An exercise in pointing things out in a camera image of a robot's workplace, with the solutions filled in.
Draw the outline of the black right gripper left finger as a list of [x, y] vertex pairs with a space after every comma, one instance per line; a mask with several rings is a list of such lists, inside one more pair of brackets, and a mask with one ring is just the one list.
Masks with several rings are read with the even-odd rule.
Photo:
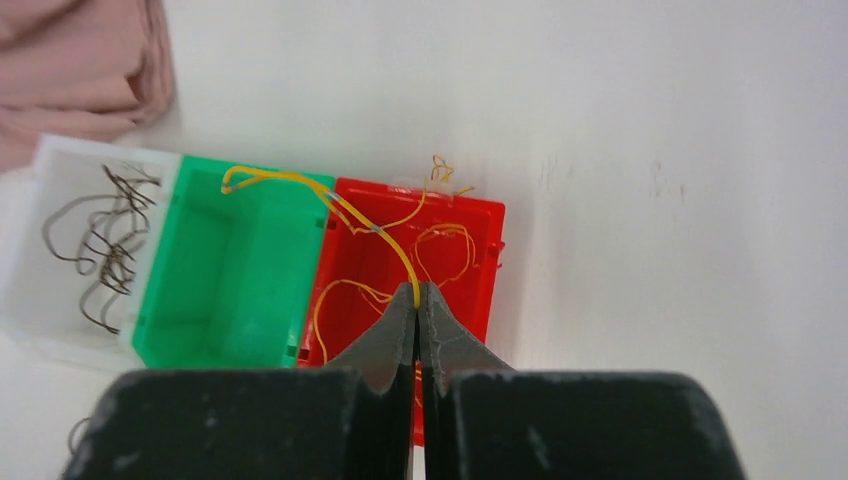
[[409, 285], [321, 367], [144, 369], [102, 394], [66, 479], [408, 479]]

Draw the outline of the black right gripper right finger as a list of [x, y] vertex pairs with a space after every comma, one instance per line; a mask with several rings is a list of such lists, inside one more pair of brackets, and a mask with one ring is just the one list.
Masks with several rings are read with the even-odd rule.
[[421, 287], [430, 479], [741, 479], [717, 406], [663, 371], [511, 368]]

